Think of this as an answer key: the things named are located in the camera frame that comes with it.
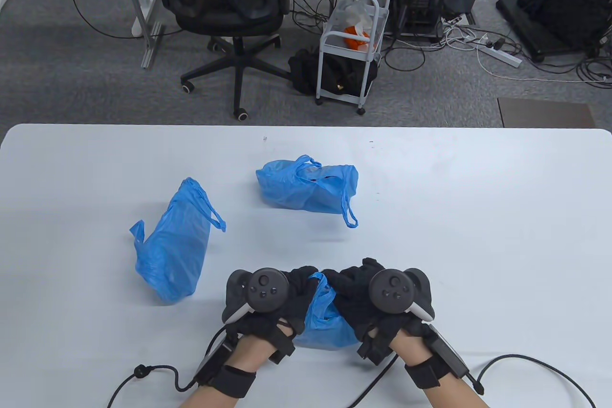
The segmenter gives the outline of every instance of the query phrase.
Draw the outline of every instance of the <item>vr controller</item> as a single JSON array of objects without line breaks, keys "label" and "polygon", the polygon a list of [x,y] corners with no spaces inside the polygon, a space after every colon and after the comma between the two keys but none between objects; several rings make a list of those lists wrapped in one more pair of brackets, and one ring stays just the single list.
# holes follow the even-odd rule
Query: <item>vr controller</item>
[{"label": "vr controller", "polygon": [[225,287],[223,323],[234,323],[251,312],[272,312],[289,297],[289,281],[274,268],[254,273],[238,269],[229,276]]},{"label": "vr controller", "polygon": [[[251,312],[272,312],[280,308],[289,295],[289,281],[274,268],[262,268],[254,273],[234,271],[225,289],[223,323],[234,323]],[[404,272],[385,269],[370,281],[372,303],[388,314],[411,312],[425,322],[433,321],[431,288],[424,272],[411,268]]]}]

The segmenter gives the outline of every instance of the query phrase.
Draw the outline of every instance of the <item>black glove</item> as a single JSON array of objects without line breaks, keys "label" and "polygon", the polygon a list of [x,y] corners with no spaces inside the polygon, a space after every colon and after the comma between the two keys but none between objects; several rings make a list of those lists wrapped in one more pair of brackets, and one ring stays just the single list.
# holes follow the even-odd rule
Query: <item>black glove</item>
[{"label": "black glove", "polygon": [[[315,277],[310,279],[315,272],[317,268],[314,266],[303,266],[290,273],[283,272],[289,281],[289,296],[284,305],[272,312],[246,314],[226,326],[227,334],[252,334],[271,343],[280,353],[291,355],[294,349],[291,340],[304,331],[306,312],[317,291],[319,280]],[[288,338],[277,327],[279,323],[289,325],[293,329],[293,335]]]},{"label": "black glove", "polygon": [[372,258],[364,258],[362,263],[339,273],[323,271],[336,292],[334,305],[352,327],[357,339],[362,342],[369,331],[378,329],[376,341],[388,347],[400,329],[413,336],[423,336],[429,327],[415,314],[387,314],[374,306],[370,299],[370,281],[376,273],[384,270],[384,266]]}]

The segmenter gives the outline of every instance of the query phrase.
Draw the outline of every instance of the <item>metal frame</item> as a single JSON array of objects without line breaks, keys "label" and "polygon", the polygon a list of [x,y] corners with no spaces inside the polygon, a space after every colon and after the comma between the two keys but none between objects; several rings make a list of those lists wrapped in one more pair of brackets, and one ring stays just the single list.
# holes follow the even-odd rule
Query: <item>metal frame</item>
[{"label": "metal frame", "polygon": [[[365,100],[368,96],[369,89],[366,92],[368,75],[370,73],[370,64],[374,60],[376,65],[380,64],[380,48],[383,44],[383,36],[384,36],[384,27],[389,17],[389,4],[391,0],[385,0],[384,8],[380,7],[378,0],[370,0],[372,2],[372,6],[368,6],[367,10],[369,10],[369,14],[372,16],[372,32],[370,34],[371,38],[365,38],[362,36],[356,36],[346,32],[339,32],[337,30],[331,30],[332,25],[334,23],[333,16],[334,12],[331,12],[330,19],[328,23],[326,23],[323,33],[321,34],[321,38],[319,39],[319,65],[317,69],[317,99],[320,99],[321,96],[328,97],[331,99],[342,100],[343,102],[349,102],[352,104],[356,104],[358,109],[363,109],[363,105],[365,104]],[[376,40],[376,34],[380,31],[380,36],[378,40]],[[355,51],[352,49],[347,49],[343,47],[338,47],[334,45],[327,44],[328,38],[330,36],[339,36],[342,38],[350,38],[356,41],[363,41],[364,43],[368,43],[367,52],[363,51]],[[334,94],[329,91],[325,91],[325,89],[321,89],[321,76],[323,74],[323,58],[325,54],[335,54],[339,56],[343,56],[346,58],[360,60],[365,62],[365,68],[363,69],[363,78],[361,80],[361,91],[358,96],[350,95],[350,94]]]},{"label": "metal frame", "polygon": [[142,68],[148,68],[153,63],[155,52],[164,33],[164,25],[155,18],[155,4],[158,0],[131,0],[136,12],[136,21],[131,28],[133,36],[144,37],[145,50],[142,58]]}]

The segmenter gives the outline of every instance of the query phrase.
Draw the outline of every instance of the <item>person's right hand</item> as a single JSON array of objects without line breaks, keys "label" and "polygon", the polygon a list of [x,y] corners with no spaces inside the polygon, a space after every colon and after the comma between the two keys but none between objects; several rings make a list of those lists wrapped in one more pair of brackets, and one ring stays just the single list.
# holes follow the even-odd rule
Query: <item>person's right hand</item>
[{"label": "person's right hand", "polygon": [[323,274],[336,292],[334,305],[355,336],[363,341],[365,334],[380,334],[380,338],[391,343],[401,329],[412,336],[423,336],[429,327],[411,312],[387,314],[382,312],[370,299],[370,281],[384,266],[372,258],[364,258],[361,266],[352,266],[335,272],[324,270]]}]

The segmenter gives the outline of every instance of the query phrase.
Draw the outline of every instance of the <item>power strip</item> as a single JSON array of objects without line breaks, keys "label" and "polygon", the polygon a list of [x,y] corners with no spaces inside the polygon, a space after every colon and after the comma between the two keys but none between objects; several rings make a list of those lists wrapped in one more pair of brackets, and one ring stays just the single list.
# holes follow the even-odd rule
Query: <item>power strip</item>
[{"label": "power strip", "polygon": [[485,35],[480,39],[478,43],[476,43],[476,46],[478,46],[478,51],[483,52],[484,54],[489,54],[489,56],[501,60],[501,62],[507,63],[508,65],[512,65],[514,68],[518,68],[519,65],[523,63],[523,60],[516,56],[510,55],[502,50],[487,47],[485,43],[488,39],[488,35]]}]

